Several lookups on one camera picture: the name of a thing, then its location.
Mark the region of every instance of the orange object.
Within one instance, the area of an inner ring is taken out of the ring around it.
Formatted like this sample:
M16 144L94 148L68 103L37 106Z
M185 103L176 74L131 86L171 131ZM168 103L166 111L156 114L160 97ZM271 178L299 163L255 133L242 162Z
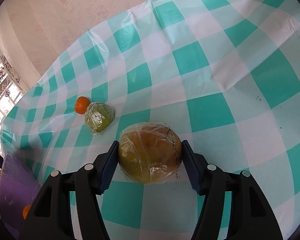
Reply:
M90 105L90 100L86 97L79 97L74 105L74 110L78 114L84 114Z
M23 211L22 211L22 216L23 216L23 219L26 220L26 217L29 213L29 210L31 208L31 205L26 205L24 208L23 208Z

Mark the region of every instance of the plastic wrap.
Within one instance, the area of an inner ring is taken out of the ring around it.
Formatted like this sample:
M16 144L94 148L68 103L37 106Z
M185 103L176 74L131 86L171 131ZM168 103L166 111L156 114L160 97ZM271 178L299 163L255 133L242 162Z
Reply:
M113 120L113 108L104 103L91 103L85 113L85 123L93 135L102 133Z
M178 176L181 156L181 141L165 123L133 124L120 134L119 164L129 180L146 184Z

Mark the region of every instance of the checkered tablecloth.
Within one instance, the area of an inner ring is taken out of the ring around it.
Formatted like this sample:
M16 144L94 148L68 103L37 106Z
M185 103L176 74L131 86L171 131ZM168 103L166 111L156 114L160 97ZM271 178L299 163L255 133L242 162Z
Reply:
M115 120L93 137L78 96ZM300 223L300 5L297 0L149 0L84 33L4 120L4 151L39 183L107 152L125 127L165 122L224 171L249 170L283 238ZM111 239L188 240L203 197L180 178L143 185L117 168L98 197ZM223 239L231 195L226 194ZM71 203L80 238L75 195Z

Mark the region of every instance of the screw head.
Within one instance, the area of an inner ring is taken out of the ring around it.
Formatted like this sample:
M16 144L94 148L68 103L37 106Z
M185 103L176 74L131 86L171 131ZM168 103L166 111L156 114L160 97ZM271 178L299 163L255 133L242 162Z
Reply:
M249 171L242 171L242 175L245 177L249 177L251 173Z
M85 165L84 169L85 169L86 171L92 170L92 169L93 169L93 164L89 163L89 164Z
M215 171L215 170L217 169L217 167L216 167L214 164L209 164L209 165L207 166L207 168L208 168L208 170L210 170L210 171Z
M55 171L53 171L53 172L50 173L50 175L52 177L58 176L58 174L59 174L59 171L57 171L57 170L55 170Z

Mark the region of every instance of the orange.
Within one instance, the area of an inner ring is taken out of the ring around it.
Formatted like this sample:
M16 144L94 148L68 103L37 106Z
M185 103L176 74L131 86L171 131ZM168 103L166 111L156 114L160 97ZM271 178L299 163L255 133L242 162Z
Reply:
M79 97L74 105L74 110L78 114L84 114L90 105L90 100L86 97Z
M26 220L26 217L29 213L29 210L31 208L31 205L26 205L24 208L23 208L23 211L22 211L22 216L23 216L23 219Z

